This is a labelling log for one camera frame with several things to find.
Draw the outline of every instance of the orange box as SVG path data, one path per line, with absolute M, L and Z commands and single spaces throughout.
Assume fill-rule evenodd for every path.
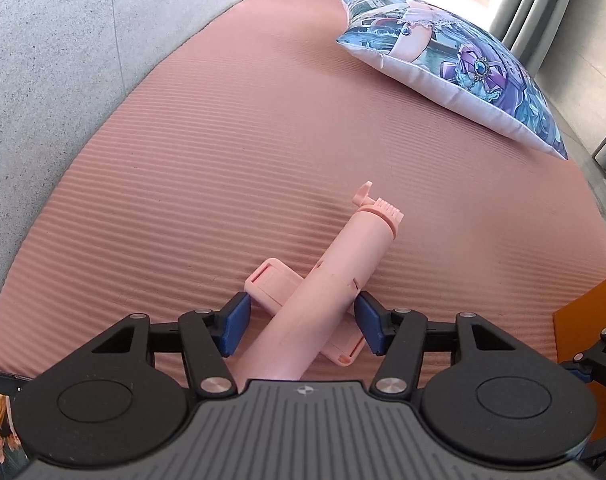
M 606 280 L 578 300 L 554 313 L 556 352 L 558 362 L 570 361 L 578 352 L 590 348 L 599 340 L 606 327 Z M 588 385 L 598 402 L 598 421 L 593 438 L 606 436 L 606 387 Z

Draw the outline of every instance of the gray wall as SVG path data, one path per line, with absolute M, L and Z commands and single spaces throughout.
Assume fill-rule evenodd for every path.
M 606 136 L 606 0 L 570 0 L 536 80 L 593 152 Z
M 240 0 L 0 0 L 0 289 L 62 173 L 139 81 Z

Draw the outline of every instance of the pillow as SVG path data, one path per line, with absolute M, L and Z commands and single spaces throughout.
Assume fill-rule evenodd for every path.
M 350 54 L 428 99 L 526 146 L 567 159 L 545 97 L 503 44 L 422 0 L 343 0 Z

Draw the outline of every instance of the smartphone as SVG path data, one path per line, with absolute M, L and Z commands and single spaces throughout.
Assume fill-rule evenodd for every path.
M 0 480 L 13 480 L 29 463 L 12 421 L 14 396 L 29 380 L 0 372 Z

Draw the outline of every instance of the pink yoga mat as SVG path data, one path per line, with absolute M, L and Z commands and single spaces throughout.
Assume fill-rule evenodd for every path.
M 553 311 L 606 277 L 580 171 L 354 59 L 334 42 L 345 23 L 340 0 L 245 0 L 146 77 L 14 260 L 0 370 L 35 376 L 133 312 L 220 308 L 266 258 L 305 276 L 366 180 L 405 213 L 367 290 L 433 320 L 475 311 L 555 358 Z M 267 320 L 254 310 L 239 352 Z M 369 382 L 378 363 L 320 356 L 305 377 Z

